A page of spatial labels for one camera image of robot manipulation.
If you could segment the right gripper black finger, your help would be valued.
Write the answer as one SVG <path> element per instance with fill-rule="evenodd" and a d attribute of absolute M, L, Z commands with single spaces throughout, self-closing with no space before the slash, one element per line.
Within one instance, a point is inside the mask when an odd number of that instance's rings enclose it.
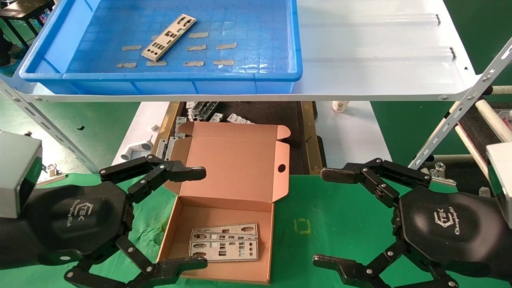
<path fill-rule="evenodd" d="M 323 168 L 322 180 L 341 184 L 361 184 L 388 208 L 399 204 L 399 193 L 385 180 L 408 188 L 423 186 L 428 188 L 430 175 L 400 164 L 375 158 L 366 163 L 347 163 L 343 168 Z"/>
<path fill-rule="evenodd" d="M 316 254 L 312 259 L 314 266 L 334 270 L 346 286 L 356 288 L 389 288 L 380 274 L 404 255 L 410 247 L 404 242 L 395 242 L 384 252 L 364 266 L 354 260 Z M 438 265 L 427 267 L 433 279 L 430 281 L 407 284 L 405 288 L 458 288 L 458 282 Z"/>

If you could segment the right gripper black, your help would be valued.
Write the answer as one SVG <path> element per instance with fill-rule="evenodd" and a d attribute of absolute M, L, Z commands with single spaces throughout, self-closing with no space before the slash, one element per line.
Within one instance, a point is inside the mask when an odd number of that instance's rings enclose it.
<path fill-rule="evenodd" d="M 397 237 L 421 270 L 441 266 L 474 278 L 511 279 L 511 229 L 497 201 L 417 187 L 399 199 Z"/>

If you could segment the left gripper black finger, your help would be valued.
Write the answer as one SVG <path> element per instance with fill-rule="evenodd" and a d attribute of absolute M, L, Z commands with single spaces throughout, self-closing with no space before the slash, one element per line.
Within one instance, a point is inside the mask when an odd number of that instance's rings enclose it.
<path fill-rule="evenodd" d="M 139 157 L 100 170 L 102 182 L 118 184 L 141 177 L 128 190 L 128 198 L 138 204 L 165 182 L 188 182 L 206 177 L 202 166 L 186 167 L 181 161 L 166 161 L 155 155 Z"/>

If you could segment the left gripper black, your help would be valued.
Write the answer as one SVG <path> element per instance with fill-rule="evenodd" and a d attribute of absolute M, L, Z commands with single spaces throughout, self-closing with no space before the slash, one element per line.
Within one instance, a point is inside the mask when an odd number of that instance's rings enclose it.
<path fill-rule="evenodd" d="M 65 185 L 35 189 L 16 219 L 1 218 L 0 266 L 60 266 L 79 261 L 64 275 L 78 288 L 154 288 L 174 284 L 187 270 L 207 267 L 192 256 L 153 264 L 126 237 L 133 223 L 133 204 L 111 182 L 95 186 Z M 122 251 L 140 273 L 127 283 L 90 273 Z"/>

